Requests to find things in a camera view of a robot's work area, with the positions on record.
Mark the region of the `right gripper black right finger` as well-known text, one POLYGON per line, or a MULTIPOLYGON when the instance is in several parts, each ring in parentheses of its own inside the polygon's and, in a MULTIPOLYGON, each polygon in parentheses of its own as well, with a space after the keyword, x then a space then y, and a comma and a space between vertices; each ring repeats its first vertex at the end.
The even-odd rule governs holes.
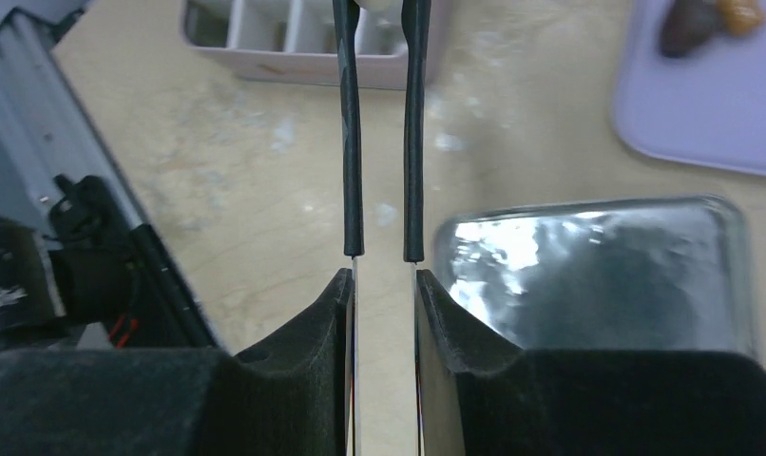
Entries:
POLYGON ((428 269, 424 248, 424 107, 431 2, 406 1, 404 260, 411 266, 417 452, 526 455, 520 350, 460 307, 428 269))

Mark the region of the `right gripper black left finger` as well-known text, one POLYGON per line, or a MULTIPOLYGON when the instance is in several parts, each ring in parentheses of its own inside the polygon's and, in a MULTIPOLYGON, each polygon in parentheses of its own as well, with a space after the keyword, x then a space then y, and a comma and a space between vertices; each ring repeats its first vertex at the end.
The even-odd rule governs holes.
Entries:
MULTIPOLYGON (((341 100, 344 254, 365 252, 355 33, 360 6, 333 3, 341 100)), ((316 301, 239 352, 250 404, 250 455, 357 455, 357 268, 340 269, 316 301)))

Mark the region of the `pink divided chocolate tin box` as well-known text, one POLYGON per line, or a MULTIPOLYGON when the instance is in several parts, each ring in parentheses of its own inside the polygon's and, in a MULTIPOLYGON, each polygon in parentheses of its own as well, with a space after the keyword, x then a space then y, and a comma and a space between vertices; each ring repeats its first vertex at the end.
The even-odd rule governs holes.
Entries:
MULTIPOLYGON (((358 82, 402 90, 408 52, 400 1, 364 1, 354 36, 358 82)), ((182 36, 250 80, 335 86, 333 4, 323 0, 198 0, 183 4, 182 36)))

